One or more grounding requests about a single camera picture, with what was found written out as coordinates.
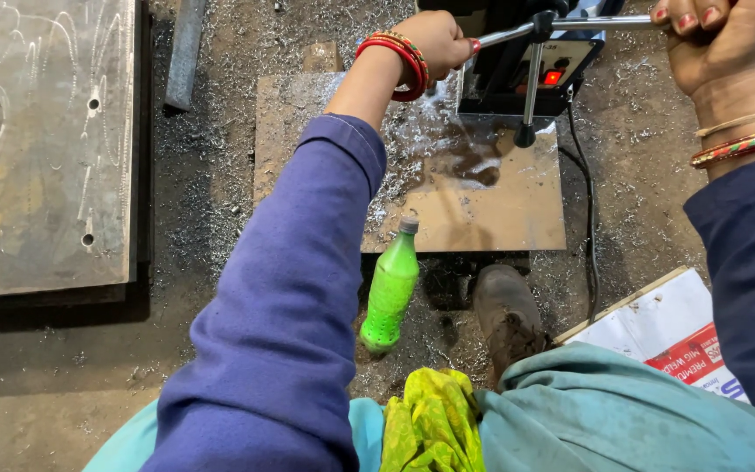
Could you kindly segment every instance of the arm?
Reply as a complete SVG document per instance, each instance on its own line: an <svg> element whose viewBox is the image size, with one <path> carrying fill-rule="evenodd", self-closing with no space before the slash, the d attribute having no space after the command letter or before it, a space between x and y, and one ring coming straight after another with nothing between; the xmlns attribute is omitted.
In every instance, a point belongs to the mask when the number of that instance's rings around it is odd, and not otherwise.
<svg viewBox="0 0 755 472"><path fill-rule="evenodd" d="M421 18L407 22L425 38L456 27ZM308 124L246 225L191 326L196 359L162 390L142 470L357 470L346 386L360 243L386 169L377 128L403 70L380 49L355 61L326 110L350 116Z"/></svg>
<svg viewBox="0 0 755 472"><path fill-rule="evenodd" d="M702 128L755 114L755 0L660 0L652 15L657 23L672 22L669 60ZM702 45L701 28L717 33L715 40ZM751 134L755 122L702 144L708 149ZM707 248L725 364L755 405L755 154L716 163L707 173L711 183L685 210Z"/></svg>

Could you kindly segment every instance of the power cord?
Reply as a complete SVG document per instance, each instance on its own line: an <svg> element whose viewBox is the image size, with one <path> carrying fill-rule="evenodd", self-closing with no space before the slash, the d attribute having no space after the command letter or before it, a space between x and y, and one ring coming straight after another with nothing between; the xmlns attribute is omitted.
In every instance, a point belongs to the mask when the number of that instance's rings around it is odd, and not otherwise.
<svg viewBox="0 0 755 472"><path fill-rule="evenodd" d="M599 282L599 267L596 265L596 188L593 185L590 163L587 162L584 150L582 149L582 142L579 140L578 134L575 133L572 95L570 102L567 103L567 117L570 119L570 134L573 137L575 149L578 151L578 157L567 148L559 147L558 150L578 166L579 170L584 174L585 183L587 184L587 247L585 248L585 265L588 270L587 289L591 296L590 316L587 318L587 324L590 325L596 320L596 310L599 307L599 296L602 293L602 285Z"/></svg>

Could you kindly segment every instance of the woman's left hand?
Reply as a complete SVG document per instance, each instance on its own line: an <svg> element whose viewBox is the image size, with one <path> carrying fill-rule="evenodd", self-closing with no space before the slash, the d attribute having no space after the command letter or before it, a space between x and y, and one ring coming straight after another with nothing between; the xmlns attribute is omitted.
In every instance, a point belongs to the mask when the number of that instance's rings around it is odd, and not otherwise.
<svg viewBox="0 0 755 472"><path fill-rule="evenodd" d="M392 30L406 36L427 61L431 79L445 80L450 69L456 69L476 54L474 40L462 34L453 15L446 11L426 11L397 24ZM409 83L412 70L406 70L402 83Z"/></svg>

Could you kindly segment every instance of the bottle cap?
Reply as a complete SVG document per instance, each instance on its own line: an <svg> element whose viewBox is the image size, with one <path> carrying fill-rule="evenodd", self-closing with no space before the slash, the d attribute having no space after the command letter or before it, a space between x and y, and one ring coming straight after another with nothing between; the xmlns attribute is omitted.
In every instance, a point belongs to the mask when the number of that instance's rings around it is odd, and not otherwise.
<svg viewBox="0 0 755 472"><path fill-rule="evenodd" d="M415 234L419 231L419 220L414 217L401 217L400 229L406 234Z"/></svg>

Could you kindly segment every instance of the work boot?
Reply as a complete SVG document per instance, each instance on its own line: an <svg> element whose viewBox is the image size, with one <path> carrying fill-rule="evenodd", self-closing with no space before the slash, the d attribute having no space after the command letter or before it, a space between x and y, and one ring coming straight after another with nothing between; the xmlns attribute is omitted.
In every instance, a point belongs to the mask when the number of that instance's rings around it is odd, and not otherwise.
<svg viewBox="0 0 755 472"><path fill-rule="evenodd" d="M554 348L541 327L530 286L513 267L494 264L480 271L474 311L498 382L509 365Z"/></svg>

